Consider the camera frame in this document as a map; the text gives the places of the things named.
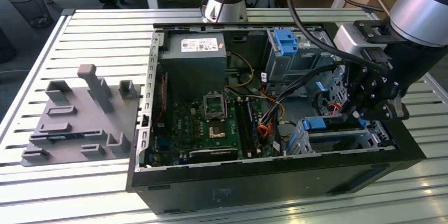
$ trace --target wastebasket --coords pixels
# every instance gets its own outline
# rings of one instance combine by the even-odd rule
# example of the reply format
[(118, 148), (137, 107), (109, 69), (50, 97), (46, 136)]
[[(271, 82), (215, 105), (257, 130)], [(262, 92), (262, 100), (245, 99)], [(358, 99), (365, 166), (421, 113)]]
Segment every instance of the wastebasket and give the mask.
[(10, 0), (23, 18), (34, 28), (49, 27), (54, 19), (45, 0)]
[(0, 28), (0, 63), (9, 61), (17, 55), (17, 49), (14, 48), (6, 33)]

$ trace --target power supply label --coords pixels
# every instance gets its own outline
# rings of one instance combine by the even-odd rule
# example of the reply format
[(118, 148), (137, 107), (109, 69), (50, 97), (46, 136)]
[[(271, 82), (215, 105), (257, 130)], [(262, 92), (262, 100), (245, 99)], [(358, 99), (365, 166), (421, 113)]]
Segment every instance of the power supply label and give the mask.
[(218, 51), (218, 39), (183, 39), (182, 40), (182, 52), (205, 52)]

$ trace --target gray base plate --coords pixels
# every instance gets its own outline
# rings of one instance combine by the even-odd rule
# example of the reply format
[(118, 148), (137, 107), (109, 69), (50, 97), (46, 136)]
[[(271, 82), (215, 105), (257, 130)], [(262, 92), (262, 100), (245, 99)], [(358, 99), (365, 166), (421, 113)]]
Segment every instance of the gray base plate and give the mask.
[[(50, 108), (58, 108), (55, 103), (49, 100), (45, 113), (41, 117), (38, 128), (34, 134), (42, 134), (39, 129), (42, 129), (43, 124), (65, 124), (70, 123), (73, 129), (70, 133), (74, 132), (86, 132), (86, 131), (98, 131), (103, 130), (106, 135), (113, 134), (117, 140), (121, 139), (122, 132), (126, 135), (127, 141), (130, 143), (134, 140), (135, 126), (137, 126), (137, 117), (138, 117), (138, 108), (139, 108), (139, 95), (141, 95), (141, 86), (134, 85), (138, 91), (138, 98), (123, 100), (119, 93), (119, 86), (110, 86), (111, 94), (110, 97), (111, 103), (114, 105), (114, 112), (106, 114), (98, 104), (93, 99), (89, 89), (90, 88), (73, 88), (73, 92), (65, 93), (69, 100), (69, 104), (77, 108), (77, 114), (74, 115), (58, 115), (49, 116), (47, 112)], [(21, 164), (23, 166), (37, 166), (37, 165), (53, 165), (62, 163), (74, 163), (85, 162), (93, 160), (107, 160), (130, 157), (130, 151), (123, 153), (114, 153), (111, 148), (106, 144), (107, 138), (101, 137), (101, 139), (87, 139), (87, 138), (75, 138), (75, 139), (61, 139), (54, 140), (53, 143), (39, 144), (35, 146), (30, 142), (27, 146), (29, 151), (34, 151), (39, 148), (43, 148), (49, 153), (49, 158), (39, 160), (29, 161), (22, 160)], [(82, 151), (82, 145), (101, 144), (103, 150), (103, 155), (85, 155)]]

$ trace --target aluminum table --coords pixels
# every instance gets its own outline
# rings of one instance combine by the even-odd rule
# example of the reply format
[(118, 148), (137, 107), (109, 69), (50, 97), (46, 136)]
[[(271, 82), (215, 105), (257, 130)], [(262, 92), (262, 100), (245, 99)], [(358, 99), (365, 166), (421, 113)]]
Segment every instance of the aluminum table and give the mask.
[[(359, 10), (302, 9), (306, 22), (374, 18)], [(291, 22), (286, 9), (250, 9), (253, 22)], [(71, 87), (82, 63), (110, 85), (145, 85), (154, 23), (201, 22), (197, 9), (78, 10), (63, 15), (0, 125), (0, 223), (422, 223), (448, 221), (448, 96), (427, 75), (410, 88), (405, 122), (429, 157), (355, 194), (157, 216), (125, 191), (129, 159), (22, 167), (51, 80)]]

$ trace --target white label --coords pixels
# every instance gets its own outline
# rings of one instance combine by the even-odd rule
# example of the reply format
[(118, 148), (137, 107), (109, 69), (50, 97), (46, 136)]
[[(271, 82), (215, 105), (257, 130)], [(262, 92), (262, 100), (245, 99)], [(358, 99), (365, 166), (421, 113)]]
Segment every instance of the white label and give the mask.
[(281, 151), (281, 144), (277, 141), (274, 141), (273, 147), (278, 150), (278, 152)]
[(267, 82), (269, 81), (269, 74), (262, 72), (262, 81)]
[(182, 52), (206, 52), (218, 51), (218, 39), (183, 39)]
[(311, 47), (311, 44), (310, 42), (299, 43), (299, 47)]

